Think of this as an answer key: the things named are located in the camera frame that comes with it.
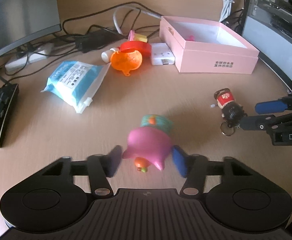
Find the doll keychain with bell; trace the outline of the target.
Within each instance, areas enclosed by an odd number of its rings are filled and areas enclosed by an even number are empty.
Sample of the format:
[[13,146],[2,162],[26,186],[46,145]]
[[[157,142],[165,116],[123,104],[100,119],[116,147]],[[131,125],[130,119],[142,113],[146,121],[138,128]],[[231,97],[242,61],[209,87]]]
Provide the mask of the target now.
[[213,96],[217,102],[216,106],[221,109],[221,117],[224,120],[220,125],[221,133],[230,137],[240,127],[240,121],[243,117],[248,115],[243,106],[236,102],[229,88],[217,90]]

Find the pink pig toy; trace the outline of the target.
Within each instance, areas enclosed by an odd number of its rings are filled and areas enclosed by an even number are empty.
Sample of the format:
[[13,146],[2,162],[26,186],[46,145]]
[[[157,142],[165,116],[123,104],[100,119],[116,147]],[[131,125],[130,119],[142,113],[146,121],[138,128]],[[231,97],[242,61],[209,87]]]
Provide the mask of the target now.
[[162,115],[149,114],[141,119],[140,126],[130,131],[124,159],[133,159],[138,171],[146,172],[150,165],[164,169],[164,162],[173,148],[170,132],[173,123]]

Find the computer tower case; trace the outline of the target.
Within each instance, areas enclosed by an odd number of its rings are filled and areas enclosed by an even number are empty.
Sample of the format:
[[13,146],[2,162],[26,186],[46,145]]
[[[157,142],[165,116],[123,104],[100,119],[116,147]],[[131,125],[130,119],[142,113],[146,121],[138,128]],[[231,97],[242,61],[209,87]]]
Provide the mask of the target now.
[[292,0],[247,0],[243,38],[292,91]]

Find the blue white wipes pack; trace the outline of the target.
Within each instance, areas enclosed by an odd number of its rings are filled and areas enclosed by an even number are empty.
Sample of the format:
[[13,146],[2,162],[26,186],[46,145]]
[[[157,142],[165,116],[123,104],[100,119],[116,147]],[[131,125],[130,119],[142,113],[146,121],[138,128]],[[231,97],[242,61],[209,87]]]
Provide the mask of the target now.
[[47,78],[43,91],[51,92],[83,113],[100,88],[110,64],[97,66],[80,61],[63,61]]

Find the pink cardboard box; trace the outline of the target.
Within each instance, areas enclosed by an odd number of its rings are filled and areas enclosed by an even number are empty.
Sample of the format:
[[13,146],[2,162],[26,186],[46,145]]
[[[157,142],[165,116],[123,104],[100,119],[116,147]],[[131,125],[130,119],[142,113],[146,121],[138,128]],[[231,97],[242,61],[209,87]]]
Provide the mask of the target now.
[[163,16],[160,38],[181,73],[252,74],[258,61],[257,48],[217,21]]

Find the small white bottle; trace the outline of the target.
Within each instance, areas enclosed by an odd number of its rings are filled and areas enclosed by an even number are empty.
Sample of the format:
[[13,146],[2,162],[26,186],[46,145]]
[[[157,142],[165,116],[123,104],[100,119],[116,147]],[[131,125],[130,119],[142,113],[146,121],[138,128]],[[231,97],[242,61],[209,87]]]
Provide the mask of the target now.
[[117,51],[119,51],[119,50],[120,50],[120,49],[119,49],[118,47],[114,47],[114,48],[111,48],[111,49],[109,49],[109,50],[107,50],[107,51],[102,52],[102,53],[101,53],[101,58],[102,58],[103,62],[105,62],[105,63],[110,63],[110,61],[111,61],[111,56],[112,56],[115,52],[117,52]]

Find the orange red toy pot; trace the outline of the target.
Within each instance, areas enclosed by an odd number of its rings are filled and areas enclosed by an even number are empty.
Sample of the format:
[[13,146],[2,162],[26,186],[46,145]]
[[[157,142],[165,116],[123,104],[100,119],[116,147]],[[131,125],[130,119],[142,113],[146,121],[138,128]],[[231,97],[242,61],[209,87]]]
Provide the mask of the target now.
[[152,46],[142,41],[127,41],[120,45],[119,51],[112,54],[110,63],[113,69],[130,76],[133,70],[137,70],[144,58],[151,56]]

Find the white usb hub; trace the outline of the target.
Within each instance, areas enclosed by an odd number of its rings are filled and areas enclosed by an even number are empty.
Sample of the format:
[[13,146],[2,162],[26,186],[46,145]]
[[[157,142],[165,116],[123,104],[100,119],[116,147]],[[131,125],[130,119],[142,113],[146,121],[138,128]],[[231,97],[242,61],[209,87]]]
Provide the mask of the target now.
[[153,66],[175,64],[175,56],[166,43],[151,43],[150,59]]

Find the white power strip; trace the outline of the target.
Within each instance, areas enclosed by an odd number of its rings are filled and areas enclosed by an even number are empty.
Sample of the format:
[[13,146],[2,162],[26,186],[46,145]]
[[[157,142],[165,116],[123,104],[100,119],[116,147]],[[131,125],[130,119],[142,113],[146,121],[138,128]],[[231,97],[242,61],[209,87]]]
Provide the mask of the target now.
[[53,43],[47,43],[37,48],[34,52],[25,53],[24,56],[13,56],[5,64],[5,70],[7,70],[7,72],[10,73],[15,70],[21,69],[23,66],[26,66],[27,64],[44,60],[49,56],[53,48],[54,48]]

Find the black power adapter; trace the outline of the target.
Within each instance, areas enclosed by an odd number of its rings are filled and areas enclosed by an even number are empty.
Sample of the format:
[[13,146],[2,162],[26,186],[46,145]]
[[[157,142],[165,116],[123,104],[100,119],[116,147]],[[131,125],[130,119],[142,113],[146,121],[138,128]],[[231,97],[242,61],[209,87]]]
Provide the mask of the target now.
[[85,36],[75,37],[75,47],[82,53],[87,53],[92,50],[99,50],[105,46],[120,40],[118,34],[99,29]]

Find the pink yellow small toy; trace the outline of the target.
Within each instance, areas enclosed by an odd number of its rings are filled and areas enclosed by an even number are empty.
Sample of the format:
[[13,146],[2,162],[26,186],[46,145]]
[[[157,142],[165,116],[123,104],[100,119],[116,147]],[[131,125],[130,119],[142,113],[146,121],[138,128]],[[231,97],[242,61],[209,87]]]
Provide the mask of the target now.
[[138,34],[134,30],[130,30],[127,40],[128,41],[140,41],[140,42],[145,42],[145,43],[148,42],[147,36],[142,35],[142,34]]

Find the curved black monitor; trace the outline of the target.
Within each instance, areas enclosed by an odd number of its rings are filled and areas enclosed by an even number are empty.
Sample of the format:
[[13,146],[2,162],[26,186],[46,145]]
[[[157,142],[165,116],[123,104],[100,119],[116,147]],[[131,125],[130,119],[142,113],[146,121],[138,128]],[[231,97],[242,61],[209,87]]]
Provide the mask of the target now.
[[0,0],[0,56],[58,31],[57,0]]

